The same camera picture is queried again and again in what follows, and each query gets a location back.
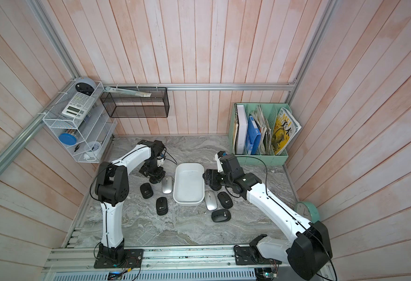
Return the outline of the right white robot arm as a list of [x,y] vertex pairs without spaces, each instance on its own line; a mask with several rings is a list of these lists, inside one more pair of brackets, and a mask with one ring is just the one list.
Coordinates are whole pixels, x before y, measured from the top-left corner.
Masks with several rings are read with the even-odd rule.
[[332,262],[328,228],[321,222],[311,222],[277,198],[260,178],[244,172],[237,156],[220,151],[215,155],[216,169],[208,169],[203,178],[210,187],[230,187],[244,200],[267,215],[285,240],[260,234],[249,246],[233,248],[236,263],[261,264],[279,261],[288,264],[303,280],[309,281]]

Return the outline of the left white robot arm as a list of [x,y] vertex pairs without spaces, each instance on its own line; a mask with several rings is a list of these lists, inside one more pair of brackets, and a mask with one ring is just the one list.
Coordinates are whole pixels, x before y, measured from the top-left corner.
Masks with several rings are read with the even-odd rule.
[[134,168],[142,165],[139,173],[152,184],[162,181],[165,145],[160,140],[142,140],[121,158],[102,162],[95,182],[96,200],[100,202],[103,216],[102,239],[99,243],[99,257],[114,264],[125,259],[122,234],[122,207],[129,194],[128,176]]

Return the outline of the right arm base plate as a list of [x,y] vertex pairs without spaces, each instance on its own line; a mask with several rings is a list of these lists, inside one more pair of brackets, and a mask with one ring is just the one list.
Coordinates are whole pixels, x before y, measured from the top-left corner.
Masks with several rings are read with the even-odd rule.
[[282,262],[275,259],[264,258],[256,247],[246,246],[242,247],[235,245],[233,247],[235,255],[235,263],[237,265],[274,265],[282,264]]

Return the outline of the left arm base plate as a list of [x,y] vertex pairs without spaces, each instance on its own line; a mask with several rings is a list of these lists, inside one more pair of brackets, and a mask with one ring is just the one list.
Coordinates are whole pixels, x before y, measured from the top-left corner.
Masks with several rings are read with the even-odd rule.
[[140,268],[142,258],[143,249],[125,249],[123,246],[107,248],[101,244],[94,268]]

